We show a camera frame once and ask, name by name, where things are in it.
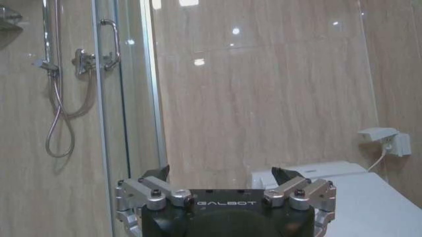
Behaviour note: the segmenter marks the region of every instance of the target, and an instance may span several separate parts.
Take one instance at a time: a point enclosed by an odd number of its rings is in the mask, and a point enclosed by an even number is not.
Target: white cable
[[[390,144],[382,144],[382,153],[381,153],[381,157],[377,160],[377,162],[370,166],[370,168],[368,169],[368,171],[370,172],[372,169],[374,169],[374,167],[380,164],[380,162],[384,160],[385,156],[388,155],[388,151],[392,149],[392,145]]]

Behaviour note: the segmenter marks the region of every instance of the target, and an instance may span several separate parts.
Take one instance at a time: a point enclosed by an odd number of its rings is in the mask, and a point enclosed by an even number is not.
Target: marble tile
[[[380,125],[398,128],[412,136],[413,155],[386,159],[390,184],[422,206],[421,185],[421,34],[420,3],[362,1],[369,60],[378,107]]]
[[[265,5],[254,0],[162,1],[154,10],[159,55],[269,44]]]
[[[154,10],[159,55],[362,34],[354,0],[201,0],[182,7],[162,1]]]
[[[362,35],[354,0],[266,0],[273,43]]]
[[[175,182],[193,173],[339,159],[369,165],[356,141],[377,125],[362,40],[158,58]]]
[[[71,59],[79,47],[94,51],[91,3],[62,3],[64,98],[74,111],[86,97],[87,82],[75,78]],[[46,71],[31,65],[44,58],[42,2],[7,0],[6,4],[24,19],[22,34],[0,53],[0,61],[7,61],[7,73],[0,73],[0,128],[7,134],[0,138],[0,236],[110,236],[96,105],[72,121],[76,144],[70,159],[50,157],[44,150],[54,119],[48,79]],[[68,132],[63,124],[58,127],[52,148],[63,150]]]

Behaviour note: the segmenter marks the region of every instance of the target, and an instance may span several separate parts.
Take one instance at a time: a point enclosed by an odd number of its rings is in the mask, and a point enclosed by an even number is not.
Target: shower door handle
[[[110,59],[110,61],[104,65],[106,71],[111,71],[114,67],[120,63],[122,54],[120,54],[120,39],[119,39],[119,29],[118,25],[112,20],[103,19],[100,20],[100,24],[103,26],[110,25],[114,31],[114,49],[115,49],[115,57]]]

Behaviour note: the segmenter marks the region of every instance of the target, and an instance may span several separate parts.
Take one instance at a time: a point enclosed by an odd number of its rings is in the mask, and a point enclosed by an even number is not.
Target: power cord
[[[382,153],[381,153],[381,157],[377,160],[377,162],[370,166],[370,168],[368,169],[368,171],[370,171],[372,169],[374,169],[374,167],[380,164],[380,162],[384,160],[385,156],[388,155],[388,153],[392,151],[393,146],[390,141],[388,140],[386,142],[382,143]]]

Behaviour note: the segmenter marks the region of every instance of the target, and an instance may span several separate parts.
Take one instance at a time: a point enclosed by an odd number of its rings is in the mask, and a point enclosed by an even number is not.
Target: logo
[[[197,202],[197,205],[199,206],[246,206],[246,205],[255,205],[257,201],[199,201]]]

